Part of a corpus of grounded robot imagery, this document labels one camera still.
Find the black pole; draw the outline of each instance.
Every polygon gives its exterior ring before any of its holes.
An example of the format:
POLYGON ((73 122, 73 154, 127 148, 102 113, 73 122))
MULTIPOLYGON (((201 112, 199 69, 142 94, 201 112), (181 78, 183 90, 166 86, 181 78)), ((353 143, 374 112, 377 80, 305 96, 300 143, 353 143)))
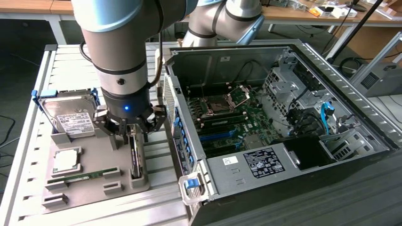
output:
POLYGON ((372 16, 372 14, 374 13, 374 11, 377 10, 378 6, 381 5, 382 0, 377 0, 373 7, 370 8, 370 10, 368 11, 362 21, 360 22, 358 26, 354 28, 353 32, 350 33, 349 37, 346 38, 345 42, 342 43, 342 45, 340 46, 336 54, 333 57, 330 57, 328 59, 328 62, 332 64, 334 63, 337 57, 340 56, 341 52, 344 51, 345 47, 348 46, 350 40, 353 39, 353 37, 356 36, 356 34, 358 33, 360 29, 362 28, 362 26, 365 25, 366 21, 369 20, 369 17, 372 16))

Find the aluminum profile table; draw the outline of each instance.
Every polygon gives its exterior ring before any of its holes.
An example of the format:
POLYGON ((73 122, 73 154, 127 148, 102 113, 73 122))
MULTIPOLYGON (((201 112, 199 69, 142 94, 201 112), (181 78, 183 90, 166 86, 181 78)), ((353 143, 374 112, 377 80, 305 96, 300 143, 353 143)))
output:
MULTIPOLYGON (((150 81, 155 77, 157 49, 158 44, 147 44, 150 81)), ((35 89, 91 87, 101 88, 101 83, 93 64, 81 55, 79 46, 47 46, 35 89)), ((150 96, 157 104, 155 88, 150 96)), ((105 104, 102 91, 99 97, 105 104)), ((165 129, 150 135, 145 147, 151 183, 149 191, 42 214, 51 131, 51 123, 31 102, 2 202, 0 225, 189 225, 165 129)))

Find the motherboard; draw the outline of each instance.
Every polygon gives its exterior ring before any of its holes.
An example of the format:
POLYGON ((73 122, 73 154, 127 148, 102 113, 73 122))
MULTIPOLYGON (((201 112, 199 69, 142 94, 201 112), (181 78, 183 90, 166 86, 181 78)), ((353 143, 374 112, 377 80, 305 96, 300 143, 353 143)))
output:
POLYGON ((187 99, 194 125, 209 157, 267 146, 277 132, 251 88, 187 99))

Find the hard drive label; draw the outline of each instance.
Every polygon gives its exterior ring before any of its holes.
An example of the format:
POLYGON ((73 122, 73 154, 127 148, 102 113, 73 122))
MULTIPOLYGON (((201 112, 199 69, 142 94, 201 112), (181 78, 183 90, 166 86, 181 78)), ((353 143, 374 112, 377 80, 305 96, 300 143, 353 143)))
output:
POLYGON ((69 135, 94 132, 90 113, 58 115, 58 120, 69 135))
POLYGON ((273 148, 243 154, 255 178, 284 172, 285 168, 273 148))

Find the hard drive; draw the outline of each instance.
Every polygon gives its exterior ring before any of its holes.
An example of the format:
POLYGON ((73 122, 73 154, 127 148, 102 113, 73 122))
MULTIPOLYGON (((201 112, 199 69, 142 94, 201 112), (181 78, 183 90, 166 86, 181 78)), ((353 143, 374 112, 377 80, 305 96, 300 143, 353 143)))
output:
POLYGON ((43 90, 35 99, 58 133, 70 138, 93 136, 93 117, 99 105, 97 89, 56 91, 43 90))

